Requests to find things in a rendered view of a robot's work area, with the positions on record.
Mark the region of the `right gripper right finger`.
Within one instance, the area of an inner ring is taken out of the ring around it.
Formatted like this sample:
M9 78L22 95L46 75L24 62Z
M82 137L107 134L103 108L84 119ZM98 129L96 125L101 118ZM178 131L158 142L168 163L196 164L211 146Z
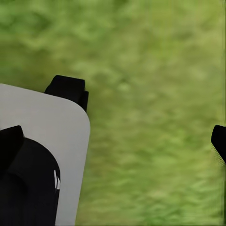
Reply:
M226 163L226 127L215 125L211 142Z

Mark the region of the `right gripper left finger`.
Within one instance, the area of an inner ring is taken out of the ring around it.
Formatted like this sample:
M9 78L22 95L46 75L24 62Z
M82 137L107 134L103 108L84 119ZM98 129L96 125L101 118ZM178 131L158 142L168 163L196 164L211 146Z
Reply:
M0 130L0 182L24 144L20 125Z

